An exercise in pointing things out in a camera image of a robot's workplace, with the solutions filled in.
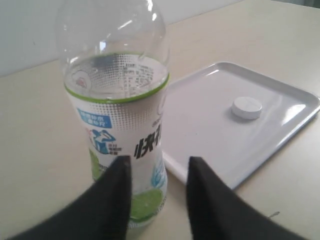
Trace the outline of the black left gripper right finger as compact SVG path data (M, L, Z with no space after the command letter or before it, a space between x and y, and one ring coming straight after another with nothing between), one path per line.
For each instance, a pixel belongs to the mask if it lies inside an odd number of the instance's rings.
M199 156L191 156L186 206L194 240L301 240L237 196Z

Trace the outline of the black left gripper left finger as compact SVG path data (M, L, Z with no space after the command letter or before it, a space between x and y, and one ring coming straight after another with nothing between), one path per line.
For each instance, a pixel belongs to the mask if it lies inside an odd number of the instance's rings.
M131 158L118 156L75 201L12 239L124 240L128 232L131 199Z

